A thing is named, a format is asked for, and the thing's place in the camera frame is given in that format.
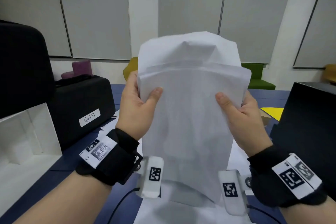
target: brown cardboard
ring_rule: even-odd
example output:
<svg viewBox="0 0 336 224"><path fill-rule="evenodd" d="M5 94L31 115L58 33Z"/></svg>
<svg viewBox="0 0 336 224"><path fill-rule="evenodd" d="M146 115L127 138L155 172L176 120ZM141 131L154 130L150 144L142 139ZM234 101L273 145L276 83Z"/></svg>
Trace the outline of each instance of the brown cardboard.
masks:
<svg viewBox="0 0 336 224"><path fill-rule="evenodd" d="M259 111L260 111L261 119L262 119L264 126L267 126L271 120L271 116L269 116L266 112L264 112L261 109L259 109Z"/></svg>

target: black wrist strap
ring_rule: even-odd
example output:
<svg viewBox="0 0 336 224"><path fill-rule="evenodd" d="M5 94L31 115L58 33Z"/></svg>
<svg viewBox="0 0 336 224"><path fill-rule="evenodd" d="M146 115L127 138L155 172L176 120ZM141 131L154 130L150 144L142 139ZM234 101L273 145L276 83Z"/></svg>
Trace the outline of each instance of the black wrist strap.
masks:
<svg viewBox="0 0 336 224"><path fill-rule="evenodd" d="M323 184L313 193L297 199L272 170L272 167L288 157L287 151L273 145L248 158L252 174L251 188L255 197L270 207L290 207L296 204L320 205L325 202L327 194L323 189Z"/></svg>
<svg viewBox="0 0 336 224"><path fill-rule="evenodd" d="M80 175L91 175L107 185L112 186L116 182L123 185L142 160L142 156L137 153L139 143L120 129L113 129L107 136L118 144L96 168L81 160L76 172Z"/></svg>

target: wristband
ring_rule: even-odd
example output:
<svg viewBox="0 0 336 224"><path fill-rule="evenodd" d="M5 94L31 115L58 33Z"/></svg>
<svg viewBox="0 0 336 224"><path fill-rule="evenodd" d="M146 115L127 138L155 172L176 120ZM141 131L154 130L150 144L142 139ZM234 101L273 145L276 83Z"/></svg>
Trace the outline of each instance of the wristband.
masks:
<svg viewBox="0 0 336 224"><path fill-rule="evenodd" d="M138 145L139 142L124 131L118 128L113 129L106 137L95 139L80 154L83 160L76 167L76 172L80 175L91 175L110 186L116 182L123 185L142 160L142 156L136 151ZM110 150L106 155L103 152L105 149ZM89 158L100 162L96 167L94 165L92 167L92 164L89 164L91 163L88 161Z"/></svg>
<svg viewBox="0 0 336 224"><path fill-rule="evenodd" d="M321 180L295 155L275 145L248 158L252 174L251 188L255 197L270 207L296 204L320 205L327 199ZM310 175L309 180L301 166Z"/></svg>

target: forearm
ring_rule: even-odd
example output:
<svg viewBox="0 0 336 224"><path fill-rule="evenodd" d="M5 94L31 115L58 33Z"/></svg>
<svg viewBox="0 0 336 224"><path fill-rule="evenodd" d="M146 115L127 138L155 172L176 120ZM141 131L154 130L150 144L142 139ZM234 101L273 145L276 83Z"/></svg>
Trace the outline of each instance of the forearm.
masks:
<svg viewBox="0 0 336 224"><path fill-rule="evenodd" d="M322 205L293 205L280 209L288 224L336 223L336 202L330 197Z"/></svg>
<svg viewBox="0 0 336 224"><path fill-rule="evenodd" d="M111 188L92 176L73 172L15 224L92 224Z"/></svg>

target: blue table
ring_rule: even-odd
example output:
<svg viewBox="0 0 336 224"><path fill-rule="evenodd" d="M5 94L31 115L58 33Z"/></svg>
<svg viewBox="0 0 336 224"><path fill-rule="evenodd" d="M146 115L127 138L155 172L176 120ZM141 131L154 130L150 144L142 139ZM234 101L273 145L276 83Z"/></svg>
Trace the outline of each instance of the blue table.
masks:
<svg viewBox="0 0 336 224"><path fill-rule="evenodd" d="M111 88L115 108L116 110L119 110L121 93L124 89L124 85L112 84ZM285 90L250 90L250 93L258 101L259 107L284 107L289 95L289 91ZM273 124L276 123L277 121L272 118L266 128L268 134L270 133ZM13 223L19 216L73 172L80 160L79 153L98 136L99 130L100 129L98 128L92 131L76 144L65 150L63 156L0 218L0 223ZM125 185L121 186L120 184L116 184L113 187L107 202L95 220L95 224L107 224L117 203L128 191L136 187L137 180L138 175L133 174ZM250 205L266 211L283 224L286 223L279 209L272 209L262 205L254 196L248 196L248 201ZM133 224L141 202L142 199L135 193L130 194L116 211L113 217L113 223ZM252 222L258 224L275 223L275 221L269 217L255 210L251 210L249 216Z"/></svg>

